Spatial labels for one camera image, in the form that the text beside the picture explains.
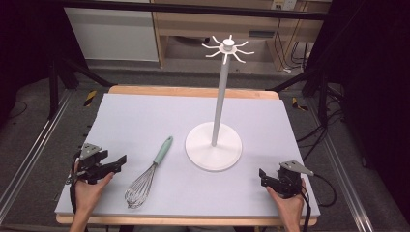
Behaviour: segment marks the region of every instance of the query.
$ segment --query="table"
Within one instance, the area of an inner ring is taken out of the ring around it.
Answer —
[[[147,95],[178,96],[178,97],[183,96],[183,97],[207,98],[207,97],[215,97],[218,94],[218,89],[184,88],[184,87],[155,87],[155,86],[114,86],[109,90],[109,94],[126,94],[126,95],[142,95],[142,96],[147,96]],[[267,91],[227,89],[225,92],[225,95],[227,98],[278,100],[277,93],[267,92]],[[57,213],[57,221],[60,223],[72,223],[72,220],[73,220],[73,214]],[[309,225],[315,224],[316,221],[317,221],[317,217],[313,214],[313,216],[310,218]],[[111,225],[113,224],[117,224],[117,225],[118,224],[119,225],[127,225],[127,224],[217,225],[217,226],[223,226],[223,225],[236,225],[236,226],[281,225],[281,221],[278,217],[167,217],[167,216],[135,217],[132,215],[115,215],[115,216],[92,215],[89,220],[89,223],[111,224]]]

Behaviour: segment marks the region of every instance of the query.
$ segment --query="person's right hand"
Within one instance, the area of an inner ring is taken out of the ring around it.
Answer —
[[[302,179],[302,190],[305,192],[305,181]],[[304,197],[301,194],[291,198],[282,199],[272,188],[266,187],[266,190],[274,199],[278,206],[279,216],[283,222],[286,231],[300,231],[300,221],[302,210],[304,208]]]

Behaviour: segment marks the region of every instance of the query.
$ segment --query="gray floor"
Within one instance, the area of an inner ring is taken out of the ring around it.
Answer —
[[[256,53],[240,56],[247,61],[246,64],[232,62],[228,88],[270,88],[300,72],[298,69],[292,73],[277,72],[272,65],[272,58],[267,52],[266,45],[261,41],[250,42],[244,50],[253,50]],[[121,70],[118,70],[118,62],[108,65],[94,62],[90,66],[95,73],[107,80],[122,84],[217,87],[220,57],[204,58],[206,54],[212,53],[204,51],[199,40],[173,38],[167,50],[167,59],[163,69],[152,65],[141,67],[141,64],[137,63],[122,63],[120,64]],[[69,92],[72,97],[64,114],[41,149],[39,157],[33,160],[34,164],[28,170],[27,178],[23,180],[24,183],[10,204],[7,214],[0,218],[3,229],[4,227],[27,231],[67,229],[56,222],[53,212],[59,192],[68,175],[72,155],[83,143],[93,124],[103,93],[107,92],[107,88],[101,87],[84,76],[78,78],[80,85],[76,91]],[[302,86],[303,83],[298,83],[279,93],[285,103],[296,138],[308,134],[317,127],[314,112],[317,98],[304,99],[300,92]],[[46,124],[47,88],[46,79],[23,87],[18,92],[18,103],[11,115],[22,112],[25,104],[27,108],[20,115],[10,119],[0,130],[2,204],[4,193],[9,190],[9,183],[13,181],[20,165],[25,162],[26,155]],[[98,94],[91,106],[84,107],[83,103],[90,90],[97,90]],[[304,111],[292,107],[292,98],[297,98],[301,104],[308,105],[309,110]],[[332,102],[329,108],[331,113],[338,110],[339,105],[337,102]],[[328,135],[350,177],[354,190],[361,199],[374,231],[410,231],[410,226],[386,191],[377,172],[362,167],[362,157],[355,146],[355,141],[339,118],[329,126]],[[315,138],[304,141],[300,146],[311,144]],[[309,147],[301,147],[301,154],[304,156],[308,149]],[[337,189],[336,205],[329,208],[321,207],[322,215],[317,224],[309,230],[358,231],[357,221],[353,217],[354,212],[349,205],[349,200],[345,198],[337,172],[332,167],[325,141],[314,149],[305,165],[326,177]],[[332,199],[332,192],[326,184],[314,178],[311,182],[320,202],[326,203]]]

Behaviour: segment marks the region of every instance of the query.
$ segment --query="round base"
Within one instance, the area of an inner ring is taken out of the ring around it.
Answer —
[[[212,146],[214,122],[196,126],[187,136],[185,147],[188,157],[207,171],[223,171],[233,166],[242,154],[242,141],[238,133],[220,124],[217,145]]]

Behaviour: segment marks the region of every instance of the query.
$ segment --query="wooden desk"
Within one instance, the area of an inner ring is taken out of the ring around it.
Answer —
[[[198,1],[192,0],[151,0],[159,4],[197,5]],[[207,0],[199,3],[202,6],[238,7],[250,9],[272,9],[272,0]],[[294,11],[325,13],[328,11],[330,1],[299,0]],[[275,51],[282,56],[279,41],[274,37],[254,37],[251,31],[277,32],[278,19],[267,17],[208,15],[208,14],[174,14],[153,13],[156,31],[157,49],[160,66],[164,66],[167,39],[169,36],[209,38],[227,38],[232,35],[235,39],[266,40],[277,70],[283,69]],[[312,42],[322,27],[322,21],[282,19],[280,21],[280,38],[285,58],[289,58],[294,42]]]
[[[114,86],[109,94],[136,94],[136,95],[157,95],[157,96],[184,96],[184,97],[216,97],[218,89],[211,88],[185,88],[185,87],[158,87],[158,86]],[[256,91],[256,90],[239,90],[226,89],[225,95],[228,98],[245,98],[245,99],[274,99],[278,100],[276,92]],[[72,223],[73,215],[57,215],[57,221],[60,223]],[[311,217],[309,225],[315,224],[317,217]],[[89,223],[109,224],[109,225],[235,225],[235,226],[274,226],[282,225],[278,217],[107,217],[92,216]]]

